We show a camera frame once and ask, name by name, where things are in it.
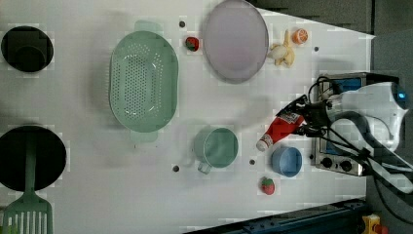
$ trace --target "white table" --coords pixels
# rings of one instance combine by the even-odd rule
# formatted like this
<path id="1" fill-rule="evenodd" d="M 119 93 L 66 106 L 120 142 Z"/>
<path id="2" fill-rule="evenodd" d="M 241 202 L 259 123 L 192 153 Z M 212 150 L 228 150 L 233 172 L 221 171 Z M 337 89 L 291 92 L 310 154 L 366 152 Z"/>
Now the white table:
<path id="1" fill-rule="evenodd" d="M 199 35 L 202 21 L 220 1 L 190 0 L 2 0 L 1 37 L 20 24 L 39 27 L 53 39 L 53 63 L 35 75 L 0 60 L 0 132 L 35 122 L 59 134 L 69 152 L 61 178 L 39 194 L 53 204 L 55 233 L 181 233 L 274 215 L 365 195 L 365 178 L 318 170 L 310 165 L 312 141 L 290 136 L 281 144 L 303 154 L 294 178 L 272 172 L 271 150 L 255 142 L 285 104 L 307 93 L 320 73 L 369 70 L 366 34 L 261 11 L 270 42 L 286 29 L 304 27 L 309 41 L 296 47 L 291 68 L 268 59 L 252 79 L 223 83 L 210 72 L 202 53 L 182 47 Z M 137 20 L 162 24 L 178 55 L 178 109 L 158 140 L 135 145 L 110 111 L 109 60 L 117 43 Z M 185 20 L 187 27 L 178 27 Z M 241 147 L 227 169 L 197 171 L 191 141 L 205 124 L 232 128 Z M 256 160 L 251 166 L 250 159 Z M 174 173 L 172 167 L 180 171 Z M 262 176 L 277 192 L 259 190 Z M 21 193 L 0 187 L 0 206 Z"/>

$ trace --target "yellow toy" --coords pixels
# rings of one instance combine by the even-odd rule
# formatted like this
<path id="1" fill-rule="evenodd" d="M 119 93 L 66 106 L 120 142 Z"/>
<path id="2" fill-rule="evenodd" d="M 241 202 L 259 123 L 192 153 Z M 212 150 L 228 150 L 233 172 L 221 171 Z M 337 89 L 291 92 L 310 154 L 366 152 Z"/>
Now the yellow toy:
<path id="1" fill-rule="evenodd" d="M 285 31 L 283 44 L 273 44 L 270 49 L 271 52 L 268 54 L 268 57 L 275 59 L 276 65 L 281 65 L 284 62 L 290 67 L 294 63 L 295 54 L 290 46 L 288 30 Z"/>

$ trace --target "orange fruit toy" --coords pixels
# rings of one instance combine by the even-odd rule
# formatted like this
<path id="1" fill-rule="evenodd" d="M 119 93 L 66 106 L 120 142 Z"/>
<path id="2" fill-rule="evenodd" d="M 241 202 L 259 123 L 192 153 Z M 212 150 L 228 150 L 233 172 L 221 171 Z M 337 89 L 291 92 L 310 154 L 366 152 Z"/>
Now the orange fruit toy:
<path id="1" fill-rule="evenodd" d="M 301 45 L 301 44 L 305 43 L 308 38 L 309 38 L 309 35 L 308 35 L 306 29 L 303 29 L 303 28 L 300 28 L 300 29 L 296 30 L 292 34 L 292 41 L 295 44 L 298 44 L 298 45 Z"/>

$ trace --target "black frying pan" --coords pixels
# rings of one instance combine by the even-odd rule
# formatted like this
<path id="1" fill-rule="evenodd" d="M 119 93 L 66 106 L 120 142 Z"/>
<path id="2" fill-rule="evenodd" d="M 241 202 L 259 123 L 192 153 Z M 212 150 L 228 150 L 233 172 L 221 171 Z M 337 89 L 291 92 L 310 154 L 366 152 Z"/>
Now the black frying pan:
<path id="1" fill-rule="evenodd" d="M 36 176 L 34 189 L 43 189 L 54 183 L 66 165 L 66 149 L 52 131 L 23 126 L 0 137 L 0 182 L 16 191 L 24 191 L 26 134 L 36 135 Z"/>

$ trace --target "green mug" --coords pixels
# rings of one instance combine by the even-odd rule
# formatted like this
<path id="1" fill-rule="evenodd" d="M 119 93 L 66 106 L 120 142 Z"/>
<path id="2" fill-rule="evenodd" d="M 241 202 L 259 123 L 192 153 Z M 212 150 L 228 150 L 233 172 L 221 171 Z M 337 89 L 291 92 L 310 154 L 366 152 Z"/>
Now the green mug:
<path id="1" fill-rule="evenodd" d="M 194 151 L 201 161 L 198 171 L 207 175 L 211 168 L 225 168 L 234 162 L 238 140 L 229 129 L 206 127 L 195 136 Z"/>

